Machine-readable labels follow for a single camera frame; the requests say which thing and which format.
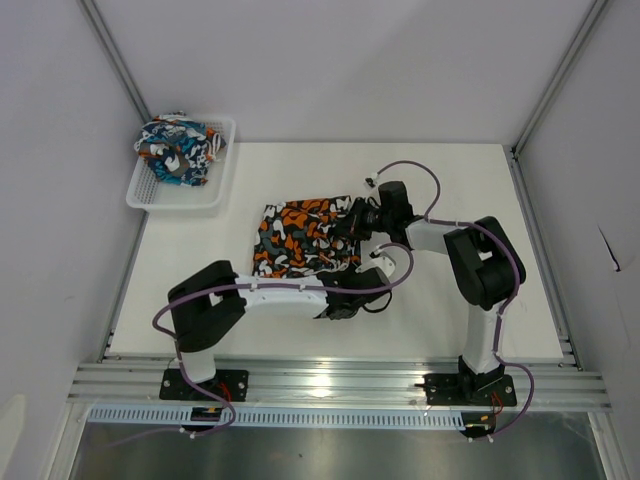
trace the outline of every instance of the white wall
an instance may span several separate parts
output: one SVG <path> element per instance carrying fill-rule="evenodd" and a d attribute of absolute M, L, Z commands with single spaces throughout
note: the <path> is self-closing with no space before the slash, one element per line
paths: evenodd
<path fill-rule="evenodd" d="M 153 113 L 252 141 L 515 141 L 592 0 L 98 0 Z"/>
<path fill-rule="evenodd" d="M 522 167 L 585 364 L 640 444 L 640 3 L 616 0 L 524 152 Z M 615 273 L 600 233 L 622 271 Z M 640 460 L 634 456 L 636 475 Z"/>
<path fill-rule="evenodd" d="M 139 120 L 74 1 L 1 10 L 0 404 L 27 396 L 6 478 L 35 479 L 140 220 L 124 202 Z"/>

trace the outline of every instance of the red wire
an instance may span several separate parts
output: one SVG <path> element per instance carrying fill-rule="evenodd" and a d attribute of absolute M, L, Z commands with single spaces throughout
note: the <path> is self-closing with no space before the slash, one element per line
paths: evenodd
<path fill-rule="evenodd" d="M 224 396 L 227 397 L 227 401 L 230 402 L 231 401 L 231 392 L 229 391 L 227 386 L 224 383 L 220 383 L 220 389 L 224 393 Z"/>
<path fill-rule="evenodd" d="M 498 416 L 502 413 L 502 410 L 504 410 L 504 404 L 502 403 L 502 399 L 500 398 L 500 395 L 498 395 L 496 392 L 493 392 L 491 394 L 491 404 L 493 405 L 493 400 L 496 400 L 498 402 L 498 405 L 500 406 L 500 410 L 498 410 L 497 413 L 494 413 L 494 416 Z"/>

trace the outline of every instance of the black mounting plate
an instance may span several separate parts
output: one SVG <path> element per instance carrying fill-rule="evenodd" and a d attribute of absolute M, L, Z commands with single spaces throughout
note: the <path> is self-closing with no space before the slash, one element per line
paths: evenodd
<path fill-rule="evenodd" d="M 199 383 L 198 386 L 225 398 L 220 383 L 224 383 L 229 390 L 232 402 L 244 402 L 249 388 L 249 372 L 247 370 L 218 370 L 215 378 Z M 211 398 L 187 385 L 179 369 L 168 368 L 162 376 L 160 400 L 211 401 Z"/>
<path fill-rule="evenodd" d="M 491 394 L 497 393 L 505 407 L 515 407 L 518 404 L 513 379 L 510 375 L 503 375 L 499 380 L 475 392 L 467 399 L 458 386 L 457 373 L 429 373 L 424 377 L 424 388 L 427 404 L 433 406 L 474 406 L 492 407 Z"/>

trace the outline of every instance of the crumpled cloth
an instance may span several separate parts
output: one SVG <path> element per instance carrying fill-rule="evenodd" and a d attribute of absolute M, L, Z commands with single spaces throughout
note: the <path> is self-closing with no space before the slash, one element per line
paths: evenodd
<path fill-rule="evenodd" d="M 299 278 L 360 265 L 360 242 L 329 233 L 350 206 L 348 195 L 267 205 L 256 234 L 253 275 Z"/>
<path fill-rule="evenodd" d="M 144 125 L 133 148 L 158 180 L 197 187 L 207 183 L 209 166 L 225 146 L 213 128 L 176 112 Z"/>

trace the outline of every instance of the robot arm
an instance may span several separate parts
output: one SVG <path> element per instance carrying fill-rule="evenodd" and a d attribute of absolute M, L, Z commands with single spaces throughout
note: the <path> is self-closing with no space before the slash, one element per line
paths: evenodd
<path fill-rule="evenodd" d="M 459 360 L 457 383 L 466 400 L 474 401 L 478 392 L 484 394 L 483 389 L 504 376 L 504 367 L 499 365 L 493 354 L 494 332 L 496 311 L 514 288 L 513 270 L 500 249 L 477 230 L 435 225 L 414 215 L 402 182 L 382 184 L 379 193 L 379 205 L 357 199 L 349 215 L 334 228 L 334 234 L 368 240 L 374 231 L 385 232 L 392 241 L 413 250 L 449 256 L 458 288 L 469 303 L 467 343 Z M 524 282 L 524 266 L 499 222 L 493 217 L 486 217 L 476 223 L 507 246 L 516 260 L 521 282 Z M 298 317 L 350 318 L 360 307 L 377 300 L 384 293 L 337 294 L 307 290 L 305 286 L 380 287 L 389 284 L 394 267 L 391 258 L 382 255 L 355 272 L 280 280 L 238 275 L 228 261 L 209 265 L 173 288 L 169 292 L 169 300 L 215 286 L 242 284 L 251 288 L 227 290 L 172 310 L 178 348 L 189 377 L 199 383 L 215 376 L 212 349 L 245 314 L 264 315 L 271 311 L 278 315 L 291 312 Z M 266 283 L 277 283 L 282 288 L 261 289 L 260 285 Z"/>
<path fill-rule="evenodd" d="M 395 263 L 384 252 L 355 271 L 296 279 L 252 277 L 235 273 L 227 260 L 212 263 L 172 288 L 169 301 L 212 287 L 238 285 L 248 288 L 207 295 L 172 309 L 176 341 L 189 378 L 201 383 L 215 377 L 213 348 L 240 318 L 269 314 L 331 320 L 351 318 L 360 307 L 386 292 L 348 295 L 308 287 L 352 290 L 384 287 L 394 270 Z"/>

